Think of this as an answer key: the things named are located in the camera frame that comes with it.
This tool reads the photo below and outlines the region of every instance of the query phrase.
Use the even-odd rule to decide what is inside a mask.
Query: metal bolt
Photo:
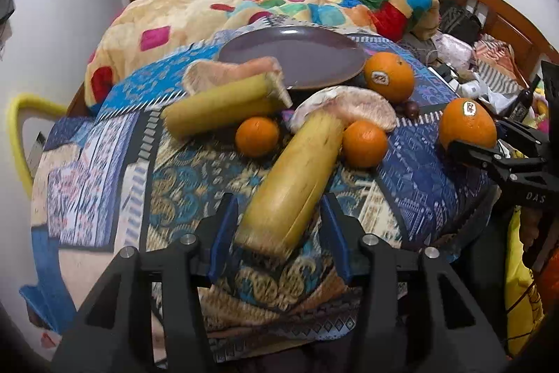
[[[365,234],[365,236],[363,236],[363,244],[376,245],[378,244],[378,237],[374,234]]]
[[[194,234],[188,233],[181,237],[181,244],[191,245],[196,242],[196,236]]]
[[[136,249],[133,246],[125,246],[124,248],[121,248],[121,250],[118,252],[119,255],[121,255],[123,258],[131,258],[132,256],[134,256],[134,253],[136,253]]]
[[[425,256],[431,259],[438,258],[441,255],[439,250],[437,250],[434,246],[427,247],[425,250],[423,250],[423,252],[425,253]]]

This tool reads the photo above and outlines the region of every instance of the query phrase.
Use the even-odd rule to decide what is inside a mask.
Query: black bag
[[[468,45],[477,41],[482,29],[479,18],[455,0],[440,0],[441,24],[439,30],[449,34]]]

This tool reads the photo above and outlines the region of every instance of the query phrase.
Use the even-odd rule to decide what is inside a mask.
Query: oval plate
[[[311,26],[283,26],[253,30],[227,42],[220,62],[242,64],[251,59],[278,59],[288,89],[322,89],[361,72],[367,55],[346,36]]]

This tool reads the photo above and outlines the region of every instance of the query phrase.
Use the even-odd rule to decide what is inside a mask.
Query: white sticker on orange
[[[388,86],[388,84],[390,83],[390,78],[383,71],[374,71],[371,76],[373,78],[373,81],[377,84]]]
[[[464,116],[475,116],[476,115],[476,104],[468,100],[464,102]]]

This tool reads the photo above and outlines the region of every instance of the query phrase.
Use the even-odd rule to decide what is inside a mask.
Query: dark bottle
[[[538,87],[539,82],[541,81],[540,77],[536,75],[530,84],[530,87],[521,91],[516,97],[515,101],[509,108],[509,115],[507,116],[510,121],[522,122],[526,115],[528,114],[528,110],[532,106],[532,102],[534,101],[534,91],[536,87]]]

